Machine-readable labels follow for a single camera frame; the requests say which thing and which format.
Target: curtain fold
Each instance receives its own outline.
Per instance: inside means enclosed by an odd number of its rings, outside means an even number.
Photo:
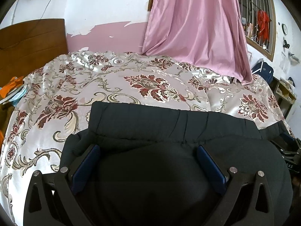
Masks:
[[[252,81],[238,0],[154,0],[143,53]]]

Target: metal window grille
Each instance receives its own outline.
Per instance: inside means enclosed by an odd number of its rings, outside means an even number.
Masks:
[[[271,53],[274,36],[271,0],[238,0],[238,2],[246,37]]]

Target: black garment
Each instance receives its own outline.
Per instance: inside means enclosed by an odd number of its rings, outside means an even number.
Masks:
[[[78,195],[96,225],[201,225],[220,199],[196,159],[206,143],[227,167],[264,171],[282,225],[292,201],[290,175],[266,139],[283,132],[283,122],[258,130],[253,121],[216,112],[95,102],[88,129],[68,137],[60,166],[90,144],[100,146],[100,162]]]

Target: bed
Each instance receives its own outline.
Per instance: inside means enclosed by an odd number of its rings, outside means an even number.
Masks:
[[[260,76],[242,86],[168,56],[79,51],[56,57],[24,81],[28,92],[13,112],[0,157],[0,203],[17,225],[23,225],[32,173],[58,171],[66,138],[88,127],[95,101],[221,112],[253,120],[259,129],[282,120],[290,131]]]

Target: round clock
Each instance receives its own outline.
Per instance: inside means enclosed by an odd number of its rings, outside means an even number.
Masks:
[[[285,24],[282,24],[282,30],[285,35],[287,35],[287,27]]]

